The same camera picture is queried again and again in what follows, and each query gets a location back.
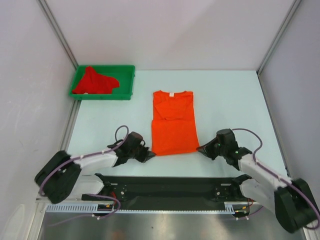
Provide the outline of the orange t shirt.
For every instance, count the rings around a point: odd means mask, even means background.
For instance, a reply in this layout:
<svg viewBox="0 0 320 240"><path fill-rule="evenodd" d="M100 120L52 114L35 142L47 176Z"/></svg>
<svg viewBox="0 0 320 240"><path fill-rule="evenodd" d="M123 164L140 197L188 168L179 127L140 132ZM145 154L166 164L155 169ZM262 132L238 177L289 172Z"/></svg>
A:
<svg viewBox="0 0 320 240"><path fill-rule="evenodd" d="M157 156L188 154L199 145L192 91L153 93L151 150Z"/></svg>

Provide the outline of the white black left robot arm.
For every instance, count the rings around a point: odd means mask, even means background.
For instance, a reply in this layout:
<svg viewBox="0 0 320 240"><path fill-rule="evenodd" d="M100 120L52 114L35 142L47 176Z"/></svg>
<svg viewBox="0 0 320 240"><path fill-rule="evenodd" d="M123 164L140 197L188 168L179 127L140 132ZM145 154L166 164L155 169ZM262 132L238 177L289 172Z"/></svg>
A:
<svg viewBox="0 0 320 240"><path fill-rule="evenodd" d="M103 168L114 168L134 159L145 163L156 154L146 146L143 137L132 131L124 139L116 140L105 149L80 156L71 156L65 150L56 152L48 163L36 174L34 182L39 194L52 204L59 204L70 195L93 194L100 200L110 196L111 188L97 179L88 181L92 188L80 187L80 175L91 174Z"/></svg>

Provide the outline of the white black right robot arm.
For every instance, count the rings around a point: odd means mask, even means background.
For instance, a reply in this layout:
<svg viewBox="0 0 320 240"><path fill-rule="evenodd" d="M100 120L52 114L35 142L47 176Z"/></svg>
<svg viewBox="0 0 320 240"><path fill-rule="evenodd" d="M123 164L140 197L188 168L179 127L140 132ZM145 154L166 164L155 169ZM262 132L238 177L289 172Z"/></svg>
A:
<svg viewBox="0 0 320 240"><path fill-rule="evenodd" d="M320 211L308 183L269 168L257 158L257 150L238 145L234 130L217 131L214 139L196 150L212 160L222 157L228 165L243 172L237 178L238 183L230 188L235 200L255 200L272 212L289 233L301 228L317 230L320 227Z"/></svg>

